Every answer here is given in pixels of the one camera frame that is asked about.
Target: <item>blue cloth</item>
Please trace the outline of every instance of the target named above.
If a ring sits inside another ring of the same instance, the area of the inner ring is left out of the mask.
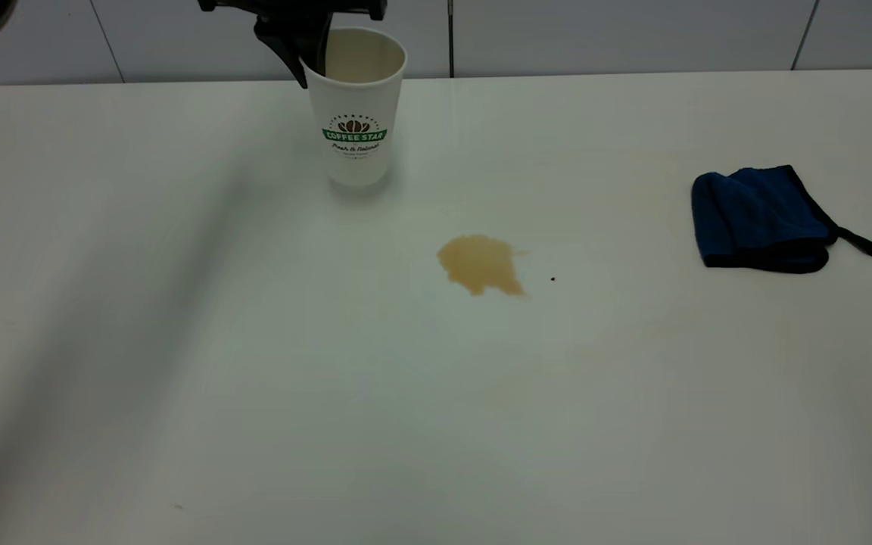
[[[838,227],[788,165],[699,176],[692,215],[706,266],[812,273],[826,265],[837,237],[872,256],[872,242]]]

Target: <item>paper cup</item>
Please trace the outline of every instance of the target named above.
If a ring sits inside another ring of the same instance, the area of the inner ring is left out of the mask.
[[[325,165],[336,182],[370,185],[388,170],[406,58],[390,35],[346,27],[329,31],[325,76],[304,65]]]

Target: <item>coffee spill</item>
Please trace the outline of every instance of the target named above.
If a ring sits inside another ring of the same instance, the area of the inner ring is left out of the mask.
[[[513,269],[511,245],[487,235],[464,235],[446,243],[436,254],[449,273],[450,282],[461,284],[470,294],[495,288],[505,294],[526,294]]]

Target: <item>brown stain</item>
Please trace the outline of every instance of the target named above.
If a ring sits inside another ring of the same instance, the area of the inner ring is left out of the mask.
[[[462,285],[474,296],[487,288],[522,296],[526,292],[516,279],[513,256],[523,253],[487,235],[464,235],[447,242],[436,255],[450,282]]]

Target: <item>table surface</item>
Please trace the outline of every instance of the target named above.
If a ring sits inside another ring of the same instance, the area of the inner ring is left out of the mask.
[[[0,87],[0,543],[872,544],[872,259],[706,269],[700,173],[872,238],[872,71]],[[437,252],[485,234],[527,297]]]

